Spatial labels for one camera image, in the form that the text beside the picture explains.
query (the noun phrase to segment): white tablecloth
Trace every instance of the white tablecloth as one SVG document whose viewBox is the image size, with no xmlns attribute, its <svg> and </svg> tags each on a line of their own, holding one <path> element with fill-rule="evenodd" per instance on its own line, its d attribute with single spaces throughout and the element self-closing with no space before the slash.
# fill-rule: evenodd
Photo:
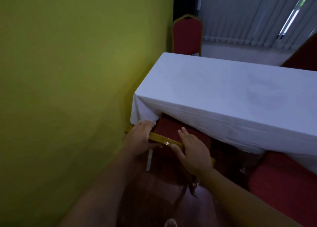
<svg viewBox="0 0 317 227">
<path fill-rule="evenodd" d="M 131 123 L 162 112 L 244 151 L 317 156 L 317 72 L 163 53 Z"/>
</svg>

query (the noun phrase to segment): wall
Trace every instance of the wall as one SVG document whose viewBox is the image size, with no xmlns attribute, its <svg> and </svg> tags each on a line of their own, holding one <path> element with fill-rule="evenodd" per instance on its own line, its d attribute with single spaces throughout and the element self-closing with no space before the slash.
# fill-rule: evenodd
<svg viewBox="0 0 317 227">
<path fill-rule="evenodd" d="M 294 51 L 204 41 L 202 56 L 280 66 Z"/>
<path fill-rule="evenodd" d="M 50 226 L 120 148 L 173 0 L 0 6 L 0 225 Z"/>
</svg>

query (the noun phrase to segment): banquet chair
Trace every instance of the banquet chair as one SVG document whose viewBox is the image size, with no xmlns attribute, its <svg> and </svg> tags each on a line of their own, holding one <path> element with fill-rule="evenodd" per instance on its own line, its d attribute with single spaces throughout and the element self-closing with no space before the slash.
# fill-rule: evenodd
<svg viewBox="0 0 317 227">
<path fill-rule="evenodd" d="M 281 66 L 293 69 L 317 71 L 317 33 L 311 36 Z"/>
<path fill-rule="evenodd" d="M 188 173 L 185 168 L 180 164 L 175 153 L 171 150 L 170 145 L 176 144 L 179 148 L 184 152 L 184 145 L 182 144 L 182 140 L 178 134 L 178 130 L 182 127 L 185 127 L 188 133 L 195 135 L 198 139 L 200 139 L 210 150 L 211 147 L 211 137 L 201 133 L 200 131 L 168 116 L 167 114 L 162 114 L 160 119 L 158 120 L 156 126 L 153 128 L 152 132 L 149 135 L 149 141 L 160 143 L 163 145 L 163 148 L 157 148 L 149 151 L 148 163 L 147 163 L 147 172 L 150 171 L 151 159 L 153 154 L 158 154 L 168 158 L 170 161 L 174 161 L 178 164 L 179 169 L 183 173 L 184 177 L 187 179 L 189 183 L 189 190 L 192 195 L 195 196 L 195 189 L 199 183 L 199 179 L 196 176 Z M 132 126 L 130 126 L 125 133 L 128 133 L 131 130 Z M 212 165 L 215 165 L 215 160 L 211 157 Z"/>
<path fill-rule="evenodd" d="M 185 14 L 172 25 L 172 53 L 201 56 L 203 24 L 195 16 Z"/>
<path fill-rule="evenodd" d="M 269 151 L 248 178 L 249 191 L 304 227 L 317 223 L 317 176 L 284 153 Z"/>
</svg>

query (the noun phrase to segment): forearm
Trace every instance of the forearm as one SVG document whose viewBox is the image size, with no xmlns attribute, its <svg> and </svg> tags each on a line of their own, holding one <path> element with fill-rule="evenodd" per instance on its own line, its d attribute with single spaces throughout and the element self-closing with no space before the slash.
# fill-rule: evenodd
<svg viewBox="0 0 317 227">
<path fill-rule="evenodd" d="M 92 187 L 79 198 L 61 226 L 114 227 L 132 159 L 130 153 L 120 150 Z"/>
<path fill-rule="evenodd" d="M 301 226 L 215 169 L 203 173 L 201 180 L 238 226 Z"/>
</svg>

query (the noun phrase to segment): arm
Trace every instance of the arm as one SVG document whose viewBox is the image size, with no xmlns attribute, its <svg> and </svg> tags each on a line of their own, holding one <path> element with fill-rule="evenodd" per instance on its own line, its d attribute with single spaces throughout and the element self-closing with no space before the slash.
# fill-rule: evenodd
<svg viewBox="0 0 317 227">
<path fill-rule="evenodd" d="M 102 171 L 92 187 L 78 199 L 59 226 L 115 227 L 132 160 L 146 150 L 162 147 L 148 142 L 154 125 L 153 122 L 144 121 L 132 128 L 125 139 L 124 147 Z"/>
<path fill-rule="evenodd" d="M 177 145 L 172 145 L 172 150 L 188 172 L 203 181 L 237 226 L 301 226 L 213 169 L 207 147 L 196 136 L 188 134 L 184 127 L 178 133 L 185 154 Z"/>
</svg>

